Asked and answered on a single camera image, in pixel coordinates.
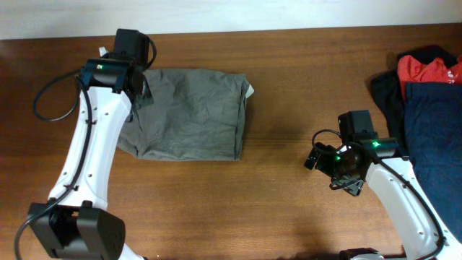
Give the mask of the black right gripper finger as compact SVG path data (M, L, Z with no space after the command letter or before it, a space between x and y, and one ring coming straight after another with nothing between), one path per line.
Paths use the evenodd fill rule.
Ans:
M353 178L351 176L344 176L342 178L332 178L329 188L332 191L343 190L351 196L359 196L365 182L361 178Z
M304 167L308 170L312 170L315 167L318 159L323 154L322 150L326 150L326 145L320 142L315 143L304 163Z

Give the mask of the grey shorts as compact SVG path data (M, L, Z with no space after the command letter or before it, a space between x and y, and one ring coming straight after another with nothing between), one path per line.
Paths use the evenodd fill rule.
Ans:
M138 99L117 146L142 160L238 161L253 88L244 74L209 69L145 73L150 97Z

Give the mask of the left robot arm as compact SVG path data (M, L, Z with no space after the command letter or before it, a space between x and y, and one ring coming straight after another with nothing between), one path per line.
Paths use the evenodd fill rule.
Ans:
M79 116L66 162L47 202L32 203L17 231L31 228L51 258L140 259L126 244L124 221L107 211L108 181L121 129L149 93L144 71L156 55L147 35L119 29L112 51L71 73Z

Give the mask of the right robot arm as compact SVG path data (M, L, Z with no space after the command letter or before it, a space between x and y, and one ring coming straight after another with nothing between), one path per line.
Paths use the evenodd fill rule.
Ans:
M367 110L338 117L339 147L312 139L304 166L330 178L329 188L359 196L368 185L401 239L405 259L460 259L461 243L427 198L395 138L380 138Z

